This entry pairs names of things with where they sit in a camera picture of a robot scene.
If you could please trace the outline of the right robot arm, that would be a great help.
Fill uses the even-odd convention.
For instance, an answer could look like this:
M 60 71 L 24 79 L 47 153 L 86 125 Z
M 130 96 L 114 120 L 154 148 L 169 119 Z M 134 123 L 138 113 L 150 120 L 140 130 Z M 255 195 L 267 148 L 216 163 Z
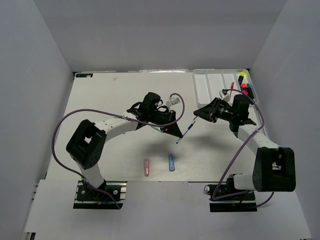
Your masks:
M 251 174 L 236 173 L 225 188 L 226 195 L 236 200 L 244 191 L 293 192 L 296 188 L 295 154 L 290 147 L 280 147 L 268 139 L 249 118 L 249 106 L 253 101 L 246 95 L 237 94 L 233 103 L 215 98 L 193 114 L 215 123 L 218 119 L 229 123 L 231 132 L 243 141 L 255 155 Z

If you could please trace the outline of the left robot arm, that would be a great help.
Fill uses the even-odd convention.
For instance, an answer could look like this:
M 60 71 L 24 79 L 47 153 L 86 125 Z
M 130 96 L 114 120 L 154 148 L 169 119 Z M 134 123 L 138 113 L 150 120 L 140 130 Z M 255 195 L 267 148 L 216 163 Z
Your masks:
M 88 119 L 80 122 L 66 146 L 66 151 L 78 165 L 83 180 L 89 183 L 90 196 L 99 200 L 106 193 L 106 181 L 100 172 L 98 161 L 107 141 L 136 131 L 147 124 L 161 133 L 183 137 L 177 124 L 176 112 L 171 109 L 172 105 L 179 103 L 179 98 L 170 97 L 164 105 L 158 94 L 148 92 L 143 101 L 133 104 L 120 117 L 101 122 L 91 122 Z

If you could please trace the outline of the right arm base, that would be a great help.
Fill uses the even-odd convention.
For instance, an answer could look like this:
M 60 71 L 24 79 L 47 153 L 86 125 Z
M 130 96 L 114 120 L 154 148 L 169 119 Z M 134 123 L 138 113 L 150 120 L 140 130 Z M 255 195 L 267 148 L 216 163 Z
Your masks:
M 203 188 L 204 194 L 209 196 L 209 210 L 211 213 L 246 213 L 257 211 L 256 198 L 253 192 L 214 199 L 213 195 L 216 187 L 216 184 L 207 184 Z M 228 189 L 226 184 L 222 184 L 215 198 L 240 192 L 241 190 Z

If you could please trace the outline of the red pen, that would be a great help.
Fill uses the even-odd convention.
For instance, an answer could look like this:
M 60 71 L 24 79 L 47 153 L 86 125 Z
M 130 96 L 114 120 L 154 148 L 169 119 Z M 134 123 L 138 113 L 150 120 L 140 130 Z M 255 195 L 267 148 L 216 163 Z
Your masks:
M 235 82 L 232 82 L 232 83 L 231 83 L 231 86 L 230 86 L 230 89 L 233 90 L 233 89 L 234 89 L 234 85 L 235 85 Z M 230 97 L 230 99 L 232 98 L 232 92 L 233 92 L 232 90 L 229 91 L 229 97 Z

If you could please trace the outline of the blue pen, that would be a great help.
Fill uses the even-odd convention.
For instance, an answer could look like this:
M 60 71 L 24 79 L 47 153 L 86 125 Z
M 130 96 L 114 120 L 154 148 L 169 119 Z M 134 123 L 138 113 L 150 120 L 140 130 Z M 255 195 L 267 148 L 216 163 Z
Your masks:
M 184 136 L 189 132 L 189 130 L 194 126 L 194 124 L 196 123 L 198 117 L 195 117 L 193 119 L 193 121 L 191 122 L 191 124 L 187 127 L 187 129 L 184 131 L 184 133 L 182 134 L 182 137 L 180 137 L 177 141 L 176 144 L 179 144 L 179 142 L 184 138 Z

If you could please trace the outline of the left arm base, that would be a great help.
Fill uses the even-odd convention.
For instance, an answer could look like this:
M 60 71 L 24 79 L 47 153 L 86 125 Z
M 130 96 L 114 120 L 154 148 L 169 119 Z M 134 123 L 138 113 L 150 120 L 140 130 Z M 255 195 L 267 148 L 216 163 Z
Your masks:
M 127 182 L 107 181 L 102 185 L 102 190 L 110 194 L 113 199 L 106 193 L 93 190 L 88 187 L 85 181 L 78 181 L 73 209 L 81 210 L 120 210 L 124 204 Z

